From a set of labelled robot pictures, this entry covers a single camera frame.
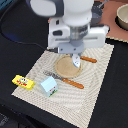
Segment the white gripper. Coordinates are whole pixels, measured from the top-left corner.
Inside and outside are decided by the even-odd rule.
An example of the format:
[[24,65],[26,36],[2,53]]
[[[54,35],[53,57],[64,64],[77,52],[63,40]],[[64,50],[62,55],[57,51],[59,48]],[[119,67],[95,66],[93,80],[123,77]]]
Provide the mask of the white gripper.
[[108,25],[70,27],[61,18],[52,18],[47,49],[59,54],[79,54],[86,48],[103,47],[108,32]]

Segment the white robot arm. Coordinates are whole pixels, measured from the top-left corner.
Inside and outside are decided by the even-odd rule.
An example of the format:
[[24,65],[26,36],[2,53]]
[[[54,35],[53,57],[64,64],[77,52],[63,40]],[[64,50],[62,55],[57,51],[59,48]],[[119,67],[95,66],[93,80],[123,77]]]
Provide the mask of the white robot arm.
[[92,25],[94,0],[26,0],[31,10],[49,17],[48,48],[60,54],[80,54],[105,44],[107,25]]

